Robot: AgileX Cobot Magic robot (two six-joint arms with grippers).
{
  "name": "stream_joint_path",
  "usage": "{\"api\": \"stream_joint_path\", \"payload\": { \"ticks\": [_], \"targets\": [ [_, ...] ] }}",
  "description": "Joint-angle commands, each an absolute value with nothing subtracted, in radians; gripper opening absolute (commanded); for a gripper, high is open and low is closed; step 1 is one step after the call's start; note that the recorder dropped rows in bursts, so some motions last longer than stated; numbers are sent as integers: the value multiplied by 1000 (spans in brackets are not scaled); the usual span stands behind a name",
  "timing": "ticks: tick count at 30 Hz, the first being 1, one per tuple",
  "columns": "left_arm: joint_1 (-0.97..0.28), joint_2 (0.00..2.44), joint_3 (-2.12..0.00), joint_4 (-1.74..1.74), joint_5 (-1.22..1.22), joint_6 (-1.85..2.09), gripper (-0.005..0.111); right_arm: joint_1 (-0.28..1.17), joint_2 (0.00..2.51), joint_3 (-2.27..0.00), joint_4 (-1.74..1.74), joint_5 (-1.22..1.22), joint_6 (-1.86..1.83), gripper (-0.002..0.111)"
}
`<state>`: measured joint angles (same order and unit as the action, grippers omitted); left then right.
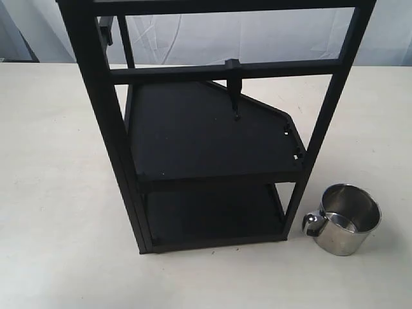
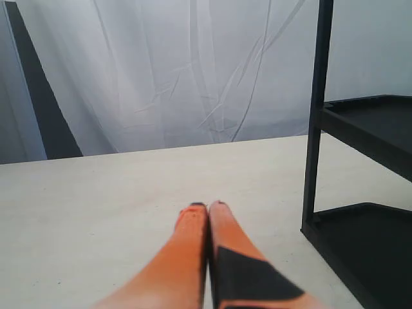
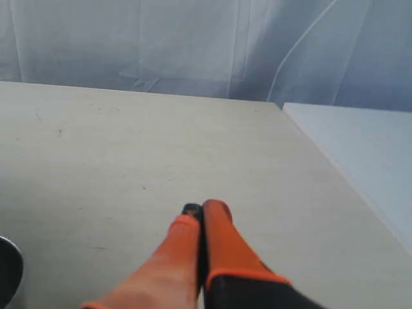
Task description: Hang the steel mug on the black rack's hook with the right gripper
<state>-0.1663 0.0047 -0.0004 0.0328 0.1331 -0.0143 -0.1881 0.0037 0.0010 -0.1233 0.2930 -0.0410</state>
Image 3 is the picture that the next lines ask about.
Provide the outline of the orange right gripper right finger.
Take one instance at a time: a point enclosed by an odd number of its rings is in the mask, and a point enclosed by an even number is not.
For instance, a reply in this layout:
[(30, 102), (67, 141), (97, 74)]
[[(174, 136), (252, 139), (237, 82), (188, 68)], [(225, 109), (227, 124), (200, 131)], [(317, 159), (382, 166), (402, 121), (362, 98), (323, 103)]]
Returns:
[(289, 280), (268, 269), (232, 222), (219, 200), (203, 204), (209, 272), (206, 308), (308, 308)]

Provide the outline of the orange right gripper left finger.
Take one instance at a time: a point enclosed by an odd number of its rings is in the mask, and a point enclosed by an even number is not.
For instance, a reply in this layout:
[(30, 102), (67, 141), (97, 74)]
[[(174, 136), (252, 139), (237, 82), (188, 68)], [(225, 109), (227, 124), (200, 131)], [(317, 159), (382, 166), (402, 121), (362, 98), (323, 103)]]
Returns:
[(196, 308), (201, 206), (184, 205), (151, 257), (123, 283), (82, 308)]

